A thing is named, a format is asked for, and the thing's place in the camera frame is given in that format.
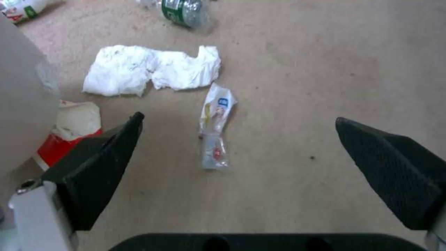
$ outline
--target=trash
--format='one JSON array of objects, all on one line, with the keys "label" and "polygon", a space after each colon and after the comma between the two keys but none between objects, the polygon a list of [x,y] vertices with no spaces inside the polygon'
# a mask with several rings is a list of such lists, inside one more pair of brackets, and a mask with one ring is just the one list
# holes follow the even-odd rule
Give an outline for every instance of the trash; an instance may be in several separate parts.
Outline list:
[{"label": "trash", "polygon": [[227,88],[216,83],[211,88],[204,101],[200,117],[200,137],[202,145],[203,169],[223,169],[229,167],[225,145],[221,133],[229,117],[231,108],[237,100]]},{"label": "trash", "polygon": [[101,116],[97,105],[92,102],[72,103],[61,100],[56,124],[33,158],[43,170],[47,170],[81,139],[101,133]]},{"label": "trash", "polygon": [[13,23],[35,18],[48,3],[48,0],[0,0],[0,12]]},{"label": "trash", "polygon": [[208,0],[136,0],[172,22],[193,29],[211,26]]},{"label": "trash", "polygon": [[203,137],[202,163],[203,169],[225,169],[229,167],[223,139],[218,134],[206,134]]},{"label": "trash", "polygon": [[206,95],[200,117],[200,135],[221,134],[232,106],[237,100],[231,90],[216,83],[211,85]]},{"label": "trash", "polygon": [[218,78],[221,59],[215,46],[200,46],[192,58],[180,51],[116,45],[102,48],[85,77],[82,91],[104,96],[142,96],[146,83],[155,89],[198,88]]}]

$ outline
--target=beige carpet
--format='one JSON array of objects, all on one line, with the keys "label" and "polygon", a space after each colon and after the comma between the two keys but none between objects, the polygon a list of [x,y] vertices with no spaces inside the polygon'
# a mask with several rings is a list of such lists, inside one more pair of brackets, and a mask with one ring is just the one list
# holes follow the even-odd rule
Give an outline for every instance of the beige carpet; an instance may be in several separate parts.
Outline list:
[{"label": "beige carpet", "polygon": [[[378,232],[422,243],[370,189],[334,122],[405,134],[446,157],[446,2],[218,0],[211,9],[218,27],[207,36],[133,0],[56,3],[19,26],[57,66],[62,98],[95,102],[104,129],[146,115],[122,182],[92,231],[79,233],[79,250],[149,232]],[[239,100],[225,132],[230,171],[199,166],[206,88],[80,92],[96,53],[116,44],[194,56],[199,45],[218,47],[218,82]]]}]

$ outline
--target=red label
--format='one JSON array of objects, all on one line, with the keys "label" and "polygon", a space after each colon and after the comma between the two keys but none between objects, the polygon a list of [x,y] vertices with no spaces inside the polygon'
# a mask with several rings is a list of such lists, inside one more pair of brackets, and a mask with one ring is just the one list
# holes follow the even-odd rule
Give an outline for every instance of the red label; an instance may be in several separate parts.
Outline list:
[{"label": "red label", "polygon": [[222,156],[222,151],[220,148],[214,148],[214,159],[219,159]]}]

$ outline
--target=blue label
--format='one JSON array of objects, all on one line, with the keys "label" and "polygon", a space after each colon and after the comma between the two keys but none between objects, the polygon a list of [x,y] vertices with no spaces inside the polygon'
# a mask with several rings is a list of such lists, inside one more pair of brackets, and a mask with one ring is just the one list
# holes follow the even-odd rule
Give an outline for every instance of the blue label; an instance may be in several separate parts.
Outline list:
[{"label": "blue label", "polygon": [[219,105],[222,105],[222,106],[225,106],[225,107],[227,107],[227,104],[228,104],[229,102],[227,101],[227,99],[225,99],[225,98],[219,98]]}]

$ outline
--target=crumpled plastic wrapper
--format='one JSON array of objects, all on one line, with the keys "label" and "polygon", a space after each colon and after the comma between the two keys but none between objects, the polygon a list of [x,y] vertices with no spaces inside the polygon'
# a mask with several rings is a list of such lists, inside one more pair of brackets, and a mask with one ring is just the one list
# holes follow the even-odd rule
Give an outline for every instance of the crumpled plastic wrapper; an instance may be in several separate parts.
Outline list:
[{"label": "crumpled plastic wrapper", "polygon": [[192,58],[180,51],[141,46],[102,48],[85,77],[82,91],[104,96],[142,96],[149,80],[155,89],[192,89],[210,85],[219,76],[221,59],[215,46],[200,46]]},{"label": "crumpled plastic wrapper", "polygon": [[216,83],[211,85],[200,117],[203,169],[222,170],[229,167],[226,147],[221,133],[232,107],[236,104],[237,100],[229,89]]}]

